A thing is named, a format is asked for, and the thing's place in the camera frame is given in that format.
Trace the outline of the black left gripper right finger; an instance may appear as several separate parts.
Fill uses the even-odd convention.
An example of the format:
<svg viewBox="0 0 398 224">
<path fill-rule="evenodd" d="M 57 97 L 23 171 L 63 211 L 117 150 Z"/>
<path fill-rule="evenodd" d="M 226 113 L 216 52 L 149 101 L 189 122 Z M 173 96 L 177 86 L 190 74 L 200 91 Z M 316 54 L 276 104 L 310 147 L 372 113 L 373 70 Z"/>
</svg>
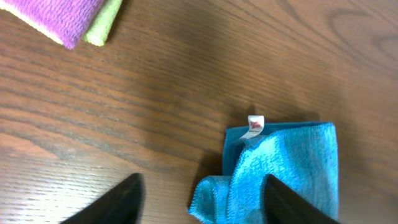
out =
<svg viewBox="0 0 398 224">
<path fill-rule="evenodd" d="M 263 215 L 268 224 L 339 224 L 272 174 L 264 181 Z"/>
</svg>

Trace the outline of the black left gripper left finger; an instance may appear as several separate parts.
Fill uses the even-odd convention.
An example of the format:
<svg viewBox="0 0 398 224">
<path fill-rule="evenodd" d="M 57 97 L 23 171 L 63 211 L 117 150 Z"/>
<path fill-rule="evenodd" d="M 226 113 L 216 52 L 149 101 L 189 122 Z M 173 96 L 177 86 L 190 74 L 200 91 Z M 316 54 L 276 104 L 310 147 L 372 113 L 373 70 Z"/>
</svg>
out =
<svg viewBox="0 0 398 224">
<path fill-rule="evenodd" d="M 144 177 L 134 173 L 62 224 L 137 224 L 144 197 Z"/>
</svg>

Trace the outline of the blue microfiber cloth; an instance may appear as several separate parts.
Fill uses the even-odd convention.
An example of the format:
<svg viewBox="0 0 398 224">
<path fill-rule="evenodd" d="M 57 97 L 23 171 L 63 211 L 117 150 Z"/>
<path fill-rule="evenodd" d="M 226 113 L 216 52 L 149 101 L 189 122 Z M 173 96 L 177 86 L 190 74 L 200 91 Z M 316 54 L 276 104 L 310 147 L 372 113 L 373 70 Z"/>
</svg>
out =
<svg viewBox="0 0 398 224">
<path fill-rule="evenodd" d="M 331 122 L 267 123 L 226 130 L 222 174 L 202 179 L 188 213 L 202 223 L 260 223 L 264 185 L 279 179 L 325 215 L 339 211 L 338 143 Z"/>
</svg>

